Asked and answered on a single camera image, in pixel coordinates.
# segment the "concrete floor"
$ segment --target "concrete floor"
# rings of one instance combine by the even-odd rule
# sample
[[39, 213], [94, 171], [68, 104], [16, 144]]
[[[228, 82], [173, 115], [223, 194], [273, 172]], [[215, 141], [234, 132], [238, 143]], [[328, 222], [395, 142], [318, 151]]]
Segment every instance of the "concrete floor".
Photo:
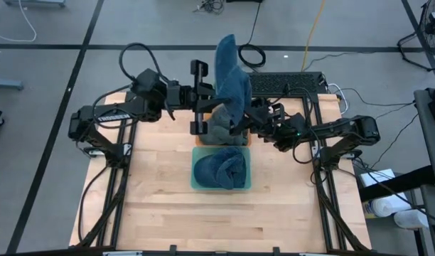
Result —
[[[190, 50], [157, 50], [154, 54], [165, 75], [183, 84], [192, 83], [188, 67], [192, 59], [210, 64], [211, 79], [214, 51], [196, 50], [195, 46], [215, 45], [229, 33], [236, 35], [238, 43], [246, 43], [257, 5], [227, 4], [220, 16], [193, 14], [199, 2], [104, 0], [90, 43], [124, 45], [140, 41], [153, 46], [191, 46]], [[304, 46], [320, 2], [265, 1], [252, 44]], [[409, 0], [417, 18], [423, 2]], [[62, 50], [0, 46], [0, 78], [22, 80], [25, 85], [25, 90], [20, 92], [0, 89], [0, 110], [6, 118], [0, 130], [0, 253], [6, 252], [97, 3], [98, 0], [67, 0], [65, 9], [28, 5], [26, 14], [38, 32], [34, 44], [44, 45], [44, 48], [47, 44], [56, 44]], [[11, 38], [32, 36], [17, 6], [7, 7], [0, 1], [0, 20], [4, 20], [0, 22], [0, 34]], [[412, 31], [401, 1], [328, 1], [311, 45], [333, 46], [327, 48], [332, 52], [312, 49], [308, 59], [339, 54], [337, 50], [341, 46], [376, 47], [383, 51], [396, 46], [401, 37]], [[421, 47], [417, 39], [408, 46]], [[88, 159], [67, 138], [68, 118], [81, 106], [91, 104], [96, 96], [128, 83], [118, 68], [118, 54], [118, 50], [86, 52], [19, 252], [68, 246], [88, 165]], [[256, 58], [253, 52], [245, 54]], [[428, 63], [424, 53], [409, 53], [409, 57]], [[298, 71], [302, 58], [303, 52], [298, 50], [267, 51], [267, 64], [260, 70]], [[128, 52], [124, 62], [130, 73], [153, 65], [141, 51]], [[396, 52], [327, 58], [309, 69], [315, 70], [322, 71], [328, 82], [355, 88], [368, 102], [411, 102], [414, 90], [435, 87], [433, 73], [404, 62]], [[346, 117], [376, 116], [392, 109], [364, 105], [351, 91], [346, 91], [345, 95], [350, 103]], [[364, 160], [375, 162], [415, 114], [413, 107], [406, 107], [379, 119], [382, 140], [363, 149]], [[429, 159], [421, 127], [416, 120], [377, 168], [406, 173], [427, 164]], [[417, 253], [413, 232], [397, 228], [392, 218], [368, 221], [367, 226], [374, 249], [404, 255]]]

